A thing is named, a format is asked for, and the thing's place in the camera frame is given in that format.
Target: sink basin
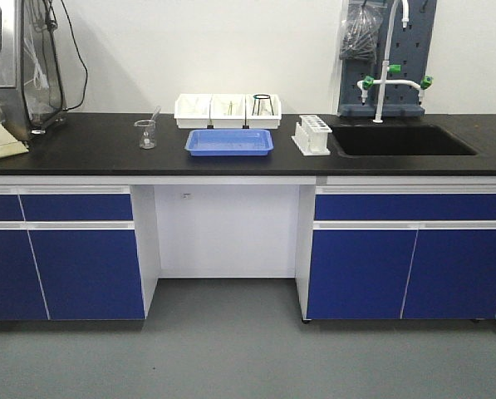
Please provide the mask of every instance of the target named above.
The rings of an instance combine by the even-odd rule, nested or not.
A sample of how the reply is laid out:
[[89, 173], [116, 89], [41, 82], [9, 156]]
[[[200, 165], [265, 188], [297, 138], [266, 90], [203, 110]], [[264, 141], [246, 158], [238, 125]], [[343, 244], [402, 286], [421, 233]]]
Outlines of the sink basin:
[[332, 126], [347, 155], [476, 155], [439, 126]]

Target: gray floor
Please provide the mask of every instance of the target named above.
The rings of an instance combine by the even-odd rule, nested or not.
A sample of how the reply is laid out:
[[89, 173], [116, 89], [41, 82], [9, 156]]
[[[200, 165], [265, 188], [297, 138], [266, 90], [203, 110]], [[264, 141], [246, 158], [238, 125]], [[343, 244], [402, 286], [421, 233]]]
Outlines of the gray floor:
[[303, 325], [292, 280], [165, 280], [145, 323], [0, 323], [0, 398], [496, 399], [496, 322]]

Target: stainless steel equipment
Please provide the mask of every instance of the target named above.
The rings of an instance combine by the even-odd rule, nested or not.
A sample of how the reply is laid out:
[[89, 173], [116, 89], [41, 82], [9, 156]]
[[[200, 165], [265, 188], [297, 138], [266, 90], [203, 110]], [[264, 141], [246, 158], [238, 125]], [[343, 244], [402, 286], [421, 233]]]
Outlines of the stainless steel equipment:
[[49, 0], [0, 0], [0, 109], [19, 140], [65, 112]]

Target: white faucet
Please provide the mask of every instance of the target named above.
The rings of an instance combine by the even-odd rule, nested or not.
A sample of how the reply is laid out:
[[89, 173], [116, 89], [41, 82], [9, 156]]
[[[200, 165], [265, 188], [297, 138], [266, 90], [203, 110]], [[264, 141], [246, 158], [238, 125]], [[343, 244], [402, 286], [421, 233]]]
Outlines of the white faucet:
[[407, 85], [414, 87], [419, 92], [419, 102], [423, 101], [423, 96], [425, 95], [425, 89], [427, 89], [432, 84], [432, 78], [430, 76], [426, 76], [424, 80], [418, 84], [414, 81], [408, 81], [404, 79], [394, 79], [388, 80], [388, 71], [390, 68], [390, 51], [391, 51], [391, 39], [394, 34], [394, 23], [395, 23], [395, 14], [397, 13], [397, 8], [399, 7], [399, 3], [403, 2], [403, 18], [401, 19], [403, 23], [403, 29], [406, 29], [409, 22], [409, 5], [408, 0], [394, 0], [391, 11], [390, 11], [390, 21], [388, 25], [388, 34], [386, 36], [386, 46], [384, 50], [384, 60], [382, 61], [382, 71], [380, 79], [369, 78], [369, 80], [358, 81], [356, 85], [362, 91], [362, 105], [366, 104], [368, 89], [373, 85], [379, 85], [379, 96], [377, 98], [377, 108], [375, 113], [375, 119], [373, 120], [375, 123], [382, 123], [382, 109], [384, 107], [384, 98], [386, 93], [386, 85]]

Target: gray pegboard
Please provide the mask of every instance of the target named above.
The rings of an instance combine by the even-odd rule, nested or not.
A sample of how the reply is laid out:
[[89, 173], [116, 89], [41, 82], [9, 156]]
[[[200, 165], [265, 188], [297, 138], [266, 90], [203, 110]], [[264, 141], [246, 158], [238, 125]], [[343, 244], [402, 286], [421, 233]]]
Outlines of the gray pegboard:
[[[361, 90], [356, 86], [364, 76], [381, 78], [382, 61], [388, 31], [388, 20], [394, 0], [368, 1], [387, 5], [384, 21], [379, 30], [376, 64], [344, 60], [341, 70], [339, 116], [375, 116], [378, 85], [369, 90], [366, 104], [361, 103]], [[425, 76], [429, 56], [430, 39], [436, 12], [436, 0], [408, 0], [410, 22], [403, 30], [401, 18], [403, 7], [400, 3], [395, 15], [394, 35], [391, 42], [390, 64], [400, 64], [401, 72], [388, 73], [388, 79], [408, 79], [419, 83]], [[383, 116], [421, 116], [425, 110], [418, 104], [418, 92], [407, 85], [386, 85]]]

